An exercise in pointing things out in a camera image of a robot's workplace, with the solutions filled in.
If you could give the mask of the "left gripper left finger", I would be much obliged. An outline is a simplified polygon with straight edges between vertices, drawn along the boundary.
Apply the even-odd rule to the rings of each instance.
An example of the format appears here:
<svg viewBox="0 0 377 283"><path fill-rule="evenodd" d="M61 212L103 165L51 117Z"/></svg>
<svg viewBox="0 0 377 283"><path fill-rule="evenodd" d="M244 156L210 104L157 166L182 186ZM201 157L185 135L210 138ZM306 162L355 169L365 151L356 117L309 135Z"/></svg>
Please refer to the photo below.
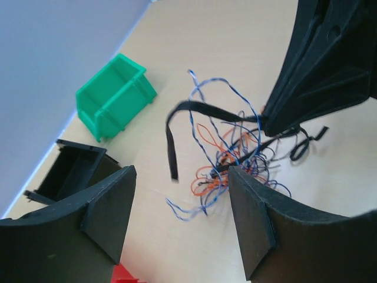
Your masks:
<svg viewBox="0 0 377 283"><path fill-rule="evenodd" d="M57 203L1 220L1 281L110 282L136 177L127 166Z"/></svg>

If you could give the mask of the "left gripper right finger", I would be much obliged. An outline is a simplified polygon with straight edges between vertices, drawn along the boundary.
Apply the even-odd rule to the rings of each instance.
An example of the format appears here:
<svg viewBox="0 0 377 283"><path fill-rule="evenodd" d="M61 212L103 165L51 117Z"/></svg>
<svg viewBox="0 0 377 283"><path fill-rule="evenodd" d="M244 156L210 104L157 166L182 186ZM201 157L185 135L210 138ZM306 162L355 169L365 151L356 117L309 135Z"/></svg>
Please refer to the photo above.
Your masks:
<svg viewBox="0 0 377 283"><path fill-rule="evenodd" d="M324 212L235 166L229 192L248 281L376 281L375 210L354 217Z"/></svg>

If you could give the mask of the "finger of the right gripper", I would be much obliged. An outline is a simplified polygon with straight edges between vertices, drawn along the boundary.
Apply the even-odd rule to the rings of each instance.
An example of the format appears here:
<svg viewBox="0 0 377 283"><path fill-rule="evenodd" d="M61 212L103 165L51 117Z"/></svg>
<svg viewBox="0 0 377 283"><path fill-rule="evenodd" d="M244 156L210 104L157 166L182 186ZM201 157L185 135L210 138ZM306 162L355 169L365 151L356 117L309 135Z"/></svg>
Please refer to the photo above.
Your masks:
<svg viewBox="0 0 377 283"><path fill-rule="evenodd" d="M275 136L376 97L376 2L299 1L280 75L262 113Z"/></svg>

